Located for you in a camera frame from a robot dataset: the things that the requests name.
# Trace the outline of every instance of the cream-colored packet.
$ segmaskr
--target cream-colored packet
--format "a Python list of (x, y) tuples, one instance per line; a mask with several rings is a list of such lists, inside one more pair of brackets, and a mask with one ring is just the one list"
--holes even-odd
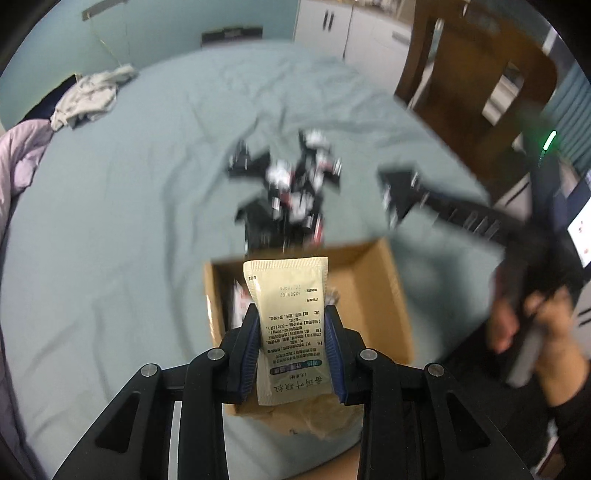
[(243, 270), (261, 319), (259, 405), (331, 393), (324, 349), (328, 258), (252, 260)]

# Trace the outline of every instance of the bed sheet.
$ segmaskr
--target bed sheet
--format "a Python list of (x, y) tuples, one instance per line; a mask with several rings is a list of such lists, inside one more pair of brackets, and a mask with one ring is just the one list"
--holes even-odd
[[(291, 43), (203, 50), (143, 70), (109, 115), (49, 145), (7, 230), (0, 326), (27, 445), (51, 477), (144, 364), (210, 347), (202, 266), (243, 253), (237, 205), (261, 190), (224, 174), (238, 139), (296, 160), (299, 128), (321, 128), (343, 163), (325, 187), (326, 242), (391, 239), (423, 366), (475, 328), (499, 252), (413, 211), (387, 230), (381, 165), (417, 166), (486, 199), (469, 172), (390, 96), (337, 59)], [(359, 439), (285, 437), (225, 416), (230, 477), (280, 479)], [(171, 466), (171, 476), (175, 475)]]

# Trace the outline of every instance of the white screen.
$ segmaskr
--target white screen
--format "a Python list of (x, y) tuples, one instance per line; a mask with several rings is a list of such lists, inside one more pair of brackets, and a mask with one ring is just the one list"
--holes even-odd
[(585, 203), (568, 230), (584, 268), (591, 262), (591, 200)]

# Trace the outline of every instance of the white cabinet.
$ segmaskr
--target white cabinet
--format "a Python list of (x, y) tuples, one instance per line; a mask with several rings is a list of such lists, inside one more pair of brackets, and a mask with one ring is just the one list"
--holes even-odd
[(342, 59), (352, 10), (336, 2), (301, 0), (294, 41)]
[(411, 28), (385, 15), (355, 8), (345, 62), (394, 94), (404, 70)]

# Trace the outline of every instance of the green light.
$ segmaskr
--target green light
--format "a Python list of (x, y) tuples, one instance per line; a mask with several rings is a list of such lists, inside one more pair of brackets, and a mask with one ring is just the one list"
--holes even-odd
[(548, 150), (548, 147), (552, 143), (552, 140), (554, 139), (555, 136), (556, 136), (556, 130), (552, 130), (552, 133), (550, 134), (550, 136), (548, 137), (548, 140), (546, 140), (546, 143), (544, 144), (544, 147), (543, 147), (544, 150)]

